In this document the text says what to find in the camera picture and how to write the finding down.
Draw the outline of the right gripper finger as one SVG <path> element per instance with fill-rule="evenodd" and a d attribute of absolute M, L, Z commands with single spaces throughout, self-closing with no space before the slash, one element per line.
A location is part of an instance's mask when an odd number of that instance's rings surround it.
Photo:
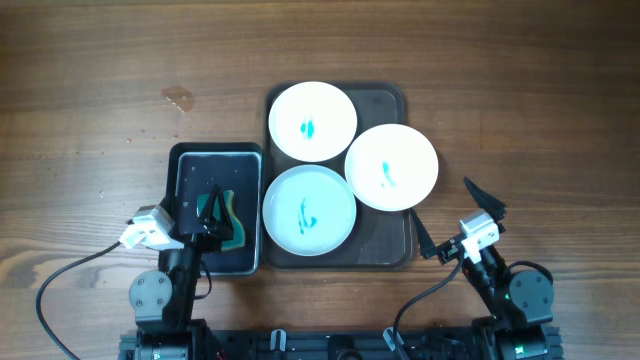
<path fill-rule="evenodd" d="M 468 177 L 464 184 L 479 208 L 486 211 L 493 220 L 503 220 L 506 215 L 506 204 L 479 188 Z"/>
<path fill-rule="evenodd" d="M 429 259 L 435 254 L 436 246 L 416 211 L 411 208 L 409 213 L 414 222 L 420 255 L 425 259 Z"/>

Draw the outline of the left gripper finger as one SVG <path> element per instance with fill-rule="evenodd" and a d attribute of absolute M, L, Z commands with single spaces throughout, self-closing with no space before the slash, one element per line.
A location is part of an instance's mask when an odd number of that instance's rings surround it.
<path fill-rule="evenodd" d="M 215 198 L 215 233 L 221 240 L 232 240 L 234 237 L 230 202 L 233 200 L 232 190 L 221 191 Z"/>
<path fill-rule="evenodd" d="M 197 216 L 199 224 L 209 226 L 216 222 L 214 209 L 218 193 L 219 186 L 214 185 L 208 195 L 202 194 L 197 197 Z"/>

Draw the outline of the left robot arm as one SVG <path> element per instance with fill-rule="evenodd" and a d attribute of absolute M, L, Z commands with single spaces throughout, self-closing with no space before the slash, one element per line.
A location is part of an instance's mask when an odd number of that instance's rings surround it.
<path fill-rule="evenodd" d="M 203 319 L 192 318 L 198 279 L 209 270 L 202 255 L 218 252 L 237 234 L 232 207 L 234 193 L 213 187 L 197 213 L 199 233 L 176 238 L 175 222 L 161 205 L 140 208 L 128 222 L 120 242 L 141 244 L 159 252 L 158 268 L 137 276 L 129 289 L 137 331 L 122 336 L 120 359 L 225 359 L 222 343 Z"/>

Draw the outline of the green yellow sponge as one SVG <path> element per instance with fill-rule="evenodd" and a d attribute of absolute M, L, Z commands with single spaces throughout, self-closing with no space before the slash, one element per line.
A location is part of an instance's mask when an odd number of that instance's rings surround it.
<path fill-rule="evenodd" d="M 233 200 L 230 202 L 229 208 L 231 210 L 231 216 L 233 221 L 234 237 L 232 240 L 223 240 L 220 252 L 239 249 L 245 245 L 245 241 L 246 241 L 245 230 L 241 221 L 239 220 L 239 218 L 236 216 L 234 212 Z"/>

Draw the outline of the white plate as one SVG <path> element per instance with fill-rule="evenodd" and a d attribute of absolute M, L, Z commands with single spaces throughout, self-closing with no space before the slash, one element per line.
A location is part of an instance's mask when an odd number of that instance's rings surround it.
<path fill-rule="evenodd" d="M 302 162 L 338 156 L 353 141 L 357 126 L 357 112 L 347 94 L 318 81 L 287 88 L 268 114 L 268 130 L 275 145 Z"/>
<path fill-rule="evenodd" d="M 355 197 L 337 172 L 320 165 L 299 165 L 281 173 L 268 187 L 263 224 L 285 251 L 304 257 L 338 248 L 354 228 Z"/>
<path fill-rule="evenodd" d="M 393 212 L 409 209 L 431 193 L 439 162 L 434 146 L 422 133 L 407 125 L 383 124 L 354 140 L 344 172 L 358 200 Z"/>

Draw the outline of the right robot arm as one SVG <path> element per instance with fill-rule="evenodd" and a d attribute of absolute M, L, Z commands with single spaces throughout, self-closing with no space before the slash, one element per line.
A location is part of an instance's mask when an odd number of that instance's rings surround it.
<path fill-rule="evenodd" d="M 550 325 L 554 300 L 551 272 L 530 261 L 505 263 L 495 243 L 505 231 L 500 221 L 506 205 L 471 180 L 464 183 L 479 209 L 459 221 L 460 233 L 448 241 L 435 245 L 416 212 L 410 212 L 421 256 L 436 257 L 441 264 L 454 260 L 458 264 L 444 280 L 401 307 L 393 326 L 384 331 L 387 345 L 401 359 L 561 359 L 559 330 Z M 404 312 L 458 273 L 464 274 L 490 315 L 466 327 L 428 328 L 420 334 L 400 335 Z"/>

